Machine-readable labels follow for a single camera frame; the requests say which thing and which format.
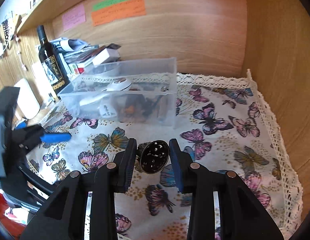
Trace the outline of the butterfly print lace tablecloth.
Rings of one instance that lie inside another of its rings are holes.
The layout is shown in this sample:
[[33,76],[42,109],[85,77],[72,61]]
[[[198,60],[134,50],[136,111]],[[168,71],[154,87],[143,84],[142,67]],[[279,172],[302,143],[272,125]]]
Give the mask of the butterfly print lace tablecloth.
[[175,121],[171,127],[77,118],[61,101],[41,123],[47,132],[70,133],[71,140],[40,144],[28,164],[55,183],[73,170],[87,173],[112,161],[129,138],[138,145],[175,138],[209,170],[235,171],[289,239],[300,224],[302,187],[254,81],[179,75]]

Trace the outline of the pink sticky note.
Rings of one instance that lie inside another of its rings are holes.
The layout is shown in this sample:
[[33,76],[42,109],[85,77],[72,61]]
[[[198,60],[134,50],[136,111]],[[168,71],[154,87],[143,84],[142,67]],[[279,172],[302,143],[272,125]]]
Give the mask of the pink sticky note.
[[86,22],[86,13],[83,4],[73,7],[62,15],[64,31],[70,30],[84,22]]

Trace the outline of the dark wine bottle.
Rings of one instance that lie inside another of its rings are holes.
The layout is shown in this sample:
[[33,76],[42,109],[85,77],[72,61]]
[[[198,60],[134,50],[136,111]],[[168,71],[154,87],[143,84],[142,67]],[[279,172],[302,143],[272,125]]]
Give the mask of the dark wine bottle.
[[59,93],[70,83],[70,80],[59,57],[56,46],[54,46],[47,39],[44,26],[39,25],[36,29],[40,41],[40,62],[43,69],[45,70],[46,76],[53,91],[55,92],[57,98],[61,99],[59,97]]

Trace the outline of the white mug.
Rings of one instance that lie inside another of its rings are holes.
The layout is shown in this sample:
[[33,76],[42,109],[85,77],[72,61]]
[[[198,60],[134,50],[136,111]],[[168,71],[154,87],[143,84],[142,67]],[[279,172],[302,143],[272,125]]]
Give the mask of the white mug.
[[17,105],[26,119],[33,119],[40,111],[40,104],[36,99],[28,81],[20,79],[14,87],[20,89]]

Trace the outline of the clear plastic storage bin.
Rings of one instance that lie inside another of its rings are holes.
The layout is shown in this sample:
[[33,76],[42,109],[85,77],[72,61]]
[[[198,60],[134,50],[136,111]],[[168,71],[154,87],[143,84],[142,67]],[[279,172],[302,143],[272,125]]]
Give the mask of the clear plastic storage bin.
[[[108,92],[107,96],[89,105],[80,106],[82,99],[99,94],[113,80],[126,77],[131,80],[129,90]],[[162,95],[153,113],[141,114],[138,100],[145,97],[156,100]],[[177,99],[176,58],[142,59],[88,66],[59,93],[71,115],[84,119],[110,120],[138,124],[175,126]],[[134,116],[121,114],[125,106],[135,105]]]

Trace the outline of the stack of books and magazines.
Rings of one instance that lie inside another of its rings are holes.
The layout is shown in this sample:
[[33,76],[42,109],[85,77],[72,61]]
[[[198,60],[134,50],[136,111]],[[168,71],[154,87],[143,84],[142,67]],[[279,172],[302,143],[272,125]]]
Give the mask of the stack of books and magazines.
[[69,39],[60,37],[51,40],[56,46],[59,57],[64,65],[68,76],[78,75],[84,72],[84,69],[92,64],[94,57],[105,48],[119,50],[120,45],[111,43],[109,45],[91,45],[81,39]]

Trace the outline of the white small box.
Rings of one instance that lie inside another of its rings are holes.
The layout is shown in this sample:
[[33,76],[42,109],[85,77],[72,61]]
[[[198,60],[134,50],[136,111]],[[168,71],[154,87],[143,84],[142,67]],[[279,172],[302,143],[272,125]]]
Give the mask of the white small box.
[[117,50],[105,48],[104,50],[102,50],[100,53],[98,53],[94,57],[94,59],[92,60],[92,64],[94,66],[98,66],[98,65],[104,64],[104,63],[115,62],[118,59],[120,59],[120,55],[119,55]]

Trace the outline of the orange paper note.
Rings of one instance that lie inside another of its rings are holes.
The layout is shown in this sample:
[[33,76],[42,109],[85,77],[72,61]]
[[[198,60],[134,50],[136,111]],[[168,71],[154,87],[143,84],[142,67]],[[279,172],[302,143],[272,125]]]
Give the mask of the orange paper note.
[[124,1],[91,13],[92,24],[94,27],[115,20],[144,15],[146,15],[145,0]]

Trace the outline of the white rectangular device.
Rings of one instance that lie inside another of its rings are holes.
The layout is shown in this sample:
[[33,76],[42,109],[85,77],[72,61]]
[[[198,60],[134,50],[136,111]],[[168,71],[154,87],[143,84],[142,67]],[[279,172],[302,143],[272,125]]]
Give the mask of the white rectangular device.
[[95,103],[105,96],[107,96],[108,92],[118,92],[123,90],[129,90],[132,85],[132,82],[130,79],[126,77],[120,77],[115,80],[113,80],[110,84],[107,85],[106,88],[104,88],[99,94],[95,96],[91,96],[89,98],[82,99],[79,102],[80,106],[89,105],[91,103]]

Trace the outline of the green sticky note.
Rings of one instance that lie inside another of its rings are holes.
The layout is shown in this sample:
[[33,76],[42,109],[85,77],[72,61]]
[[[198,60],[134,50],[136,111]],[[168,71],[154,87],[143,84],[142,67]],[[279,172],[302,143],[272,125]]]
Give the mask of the green sticky note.
[[128,1],[128,0],[104,0],[104,1],[101,1],[99,3],[96,3],[92,7],[92,11],[97,11],[97,10],[103,9],[105,7],[109,7],[111,5],[115,5],[117,3],[121,3],[121,2],[125,2],[125,1]]

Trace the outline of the black microphone stand piece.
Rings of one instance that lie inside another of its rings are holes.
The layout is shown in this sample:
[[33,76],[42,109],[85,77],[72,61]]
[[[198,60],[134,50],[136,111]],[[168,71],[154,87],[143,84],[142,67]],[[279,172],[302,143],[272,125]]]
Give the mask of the black microphone stand piece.
[[138,100],[138,104],[141,106],[141,114],[143,117],[148,117],[150,116],[160,100],[163,98],[162,95],[158,96],[156,100],[152,100],[150,98],[141,98]]

